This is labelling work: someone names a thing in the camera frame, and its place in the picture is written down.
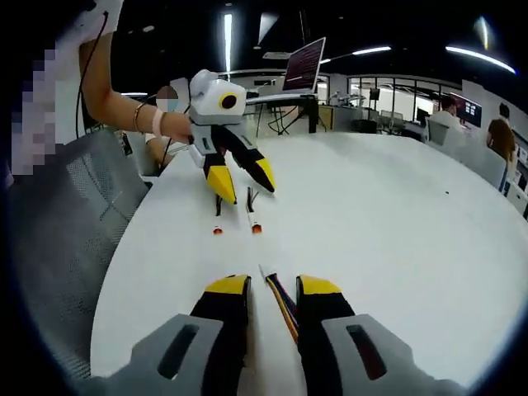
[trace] black ceiling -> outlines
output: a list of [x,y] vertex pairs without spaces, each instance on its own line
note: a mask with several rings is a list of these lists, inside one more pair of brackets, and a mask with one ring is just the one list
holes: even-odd
[[[191,77],[201,68],[224,71],[223,14],[233,14],[232,70],[285,68],[284,60],[262,59],[267,51],[291,52],[326,36],[324,58],[335,58],[372,46],[393,50],[347,56],[321,67],[322,73],[393,73],[468,79],[528,111],[525,21],[520,10],[487,12],[469,3],[436,2],[421,6],[362,5],[327,0],[317,6],[294,2],[177,2],[125,0],[112,47],[112,81],[120,92],[156,92],[178,77]],[[278,15],[258,44],[261,14]],[[474,24],[484,16],[490,28],[489,51],[483,49]],[[154,30],[143,32],[146,26]],[[474,49],[512,66],[513,75],[478,59],[446,52],[446,45]]]

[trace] gray mesh chair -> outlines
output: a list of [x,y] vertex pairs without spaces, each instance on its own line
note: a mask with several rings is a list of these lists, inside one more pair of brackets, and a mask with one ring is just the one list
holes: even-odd
[[457,150],[456,159],[500,189],[506,171],[506,160],[493,150],[479,141],[467,139],[466,145]]
[[446,140],[448,126],[426,119],[426,143],[434,149],[440,149]]
[[56,152],[9,190],[13,270],[54,358],[86,378],[102,282],[148,189],[109,131]]

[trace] white table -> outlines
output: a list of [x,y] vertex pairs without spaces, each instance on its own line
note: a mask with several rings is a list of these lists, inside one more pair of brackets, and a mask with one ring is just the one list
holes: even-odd
[[503,349],[528,296],[528,224],[487,182],[413,139],[315,134],[264,139],[276,193],[245,213],[255,186],[228,155],[237,206],[215,199],[188,153],[154,184],[115,251],[92,331],[92,373],[126,365],[133,345],[203,289],[252,276],[253,365],[262,394],[301,395],[299,355],[258,263],[274,266],[295,296],[295,277],[338,284],[408,343],[430,375],[470,386]]

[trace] monitor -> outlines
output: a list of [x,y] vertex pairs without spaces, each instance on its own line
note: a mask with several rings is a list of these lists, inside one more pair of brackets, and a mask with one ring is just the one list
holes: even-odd
[[450,95],[456,101],[456,116],[461,120],[480,128],[482,121],[482,107],[478,103],[457,95],[456,93],[452,92]]
[[428,116],[430,116],[430,114],[427,111],[422,110],[420,107],[417,108],[416,121],[420,122],[420,125],[426,126],[426,118]]
[[378,101],[379,99],[380,99],[380,89],[379,88],[371,88],[370,89],[369,101]]
[[325,41],[323,37],[290,55],[283,91],[315,92]]

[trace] window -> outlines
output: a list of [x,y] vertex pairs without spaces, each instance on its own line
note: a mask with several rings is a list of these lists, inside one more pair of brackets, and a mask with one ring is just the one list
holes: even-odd
[[374,77],[363,77],[361,79],[361,107],[371,107],[374,109],[374,102],[370,100],[370,90],[376,88],[376,79]]
[[350,95],[350,103],[353,106],[358,107],[360,105],[360,83],[359,78],[350,78],[349,79],[349,90],[348,94]]
[[378,77],[379,100],[376,103],[376,110],[381,112],[393,110],[393,78]]
[[436,113],[439,109],[440,87],[438,84],[425,81],[417,81],[416,105],[414,118],[416,120],[418,109],[426,111],[429,115]]
[[326,105],[328,102],[328,77],[317,77],[317,99],[320,105]]
[[394,95],[394,112],[401,114],[404,120],[412,121],[414,113],[414,80],[396,78]]

